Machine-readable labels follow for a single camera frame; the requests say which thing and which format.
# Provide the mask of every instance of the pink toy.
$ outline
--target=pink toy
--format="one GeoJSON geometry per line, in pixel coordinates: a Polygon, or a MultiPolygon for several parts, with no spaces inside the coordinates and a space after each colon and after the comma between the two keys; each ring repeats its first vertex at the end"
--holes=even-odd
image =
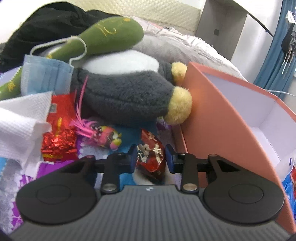
{"type": "Polygon", "coordinates": [[[88,144],[96,145],[116,151],[121,144],[121,133],[109,126],[96,126],[96,121],[81,119],[82,98],[85,92],[88,76],[81,89],[79,103],[76,103],[76,117],[71,124],[76,126],[76,134],[89,138],[88,144]]]}

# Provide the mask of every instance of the orange box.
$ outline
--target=orange box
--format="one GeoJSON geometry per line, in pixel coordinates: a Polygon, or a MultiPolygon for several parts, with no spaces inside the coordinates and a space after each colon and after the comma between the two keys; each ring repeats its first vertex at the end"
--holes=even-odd
{"type": "MultiPolygon", "coordinates": [[[[193,104],[188,119],[173,127],[177,151],[188,152],[198,158],[207,158],[211,153],[218,154],[276,183],[283,190],[275,168],[281,161],[286,163],[286,158],[295,151],[296,142],[284,145],[282,149],[281,145],[290,143],[291,139],[288,136],[286,140],[286,136],[277,131],[279,128],[286,132],[281,128],[292,125],[292,132],[296,133],[295,114],[277,96],[197,63],[188,65],[183,87],[190,91],[193,104]],[[256,103],[264,103],[265,106],[260,109],[256,103]],[[283,113],[282,119],[288,120],[282,123],[285,126],[279,125],[277,131],[273,131],[271,126],[277,121],[277,109],[283,113]]],[[[207,185],[205,175],[200,175],[200,184],[203,187],[207,185]]],[[[287,197],[277,222],[288,232],[296,232],[287,197]]]]}

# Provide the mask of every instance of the yellow plush feet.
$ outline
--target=yellow plush feet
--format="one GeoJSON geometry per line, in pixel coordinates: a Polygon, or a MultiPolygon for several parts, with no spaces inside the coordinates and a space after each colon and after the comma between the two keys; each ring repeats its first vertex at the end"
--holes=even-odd
{"type": "Polygon", "coordinates": [[[192,96],[188,90],[176,86],[168,105],[168,113],[163,117],[169,125],[183,123],[189,116],[192,107],[192,96]]]}
{"type": "Polygon", "coordinates": [[[187,66],[181,62],[172,63],[172,75],[177,86],[181,86],[185,77],[187,66]]]}

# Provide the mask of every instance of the plush toy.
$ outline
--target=plush toy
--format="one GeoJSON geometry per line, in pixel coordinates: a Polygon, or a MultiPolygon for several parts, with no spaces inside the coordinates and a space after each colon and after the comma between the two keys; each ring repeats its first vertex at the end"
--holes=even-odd
{"type": "MultiPolygon", "coordinates": [[[[87,55],[126,50],[141,41],[144,36],[141,25],[131,18],[110,17],[98,21],[78,37],[87,47],[87,55]]],[[[69,62],[70,58],[81,55],[85,46],[77,39],[69,39],[47,58],[69,62]]],[[[5,85],[0,86],[0,100],[17,97],[20,94],[22,67],[5,85]]]]}
{"type": "Polygon", "coordinates": [[[132,126],[163,116],[174,125],[191,112],[191,94],[178,86],[186,69],[126,50],[85,60],[73,72],[72,88],[81,89],[88,76],[83,102],[113,124],[132,126]]]}

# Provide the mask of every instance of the white towel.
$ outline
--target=white towel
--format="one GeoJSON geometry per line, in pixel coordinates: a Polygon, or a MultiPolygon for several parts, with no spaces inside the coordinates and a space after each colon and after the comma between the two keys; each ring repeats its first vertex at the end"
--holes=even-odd
{"type": "Polygon", "coordinates": [[[33,178],[42,161],[42,134],[51,131],[46,122],[52,92],[0,101],[0,156],[18,160],[33,178]]]}

